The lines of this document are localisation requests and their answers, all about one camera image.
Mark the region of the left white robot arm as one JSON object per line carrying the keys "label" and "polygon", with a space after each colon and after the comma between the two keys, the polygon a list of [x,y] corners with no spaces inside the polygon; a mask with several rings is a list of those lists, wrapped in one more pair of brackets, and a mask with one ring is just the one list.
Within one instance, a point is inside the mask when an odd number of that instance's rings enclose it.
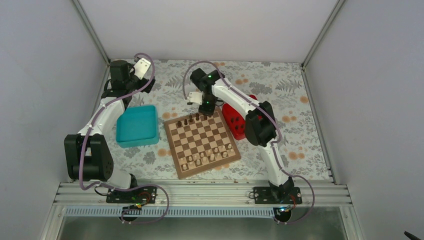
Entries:
{"label": "left white robot arm", "polygon": [[145,53],[136,54],[133,63],[109,63],[109,79],[103,86],[99,106],[78,133],[68,134],[64,139],[67,173],[83,191],[104,187],[119,191],[128,203],[139,197],[135,176],[114,168],[107,136],[127,110],[132,96],[149,93],[155,81],[154,61]]}

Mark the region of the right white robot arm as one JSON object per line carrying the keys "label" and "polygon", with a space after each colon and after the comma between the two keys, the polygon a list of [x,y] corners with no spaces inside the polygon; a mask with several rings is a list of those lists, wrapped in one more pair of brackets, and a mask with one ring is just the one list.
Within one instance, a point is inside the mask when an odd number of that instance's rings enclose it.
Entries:
{"label": "right white robot arm", "polygon": [[191,73],[190,81],[202,96],[196,99],[189,96],[188,101],[190,104],[199,104],[198,111],[201,114],[211,116],[217,99],[221,99],[241,115],[246,139],[258,148],[265,162],[272,200],[282,204],[289,199],[294,182],[291,176],[283,176],[286,171],[278,149],[281,132],[271,104],[268,101],[259,102],[241,92],[218,70],[207,74],[198,68]]}

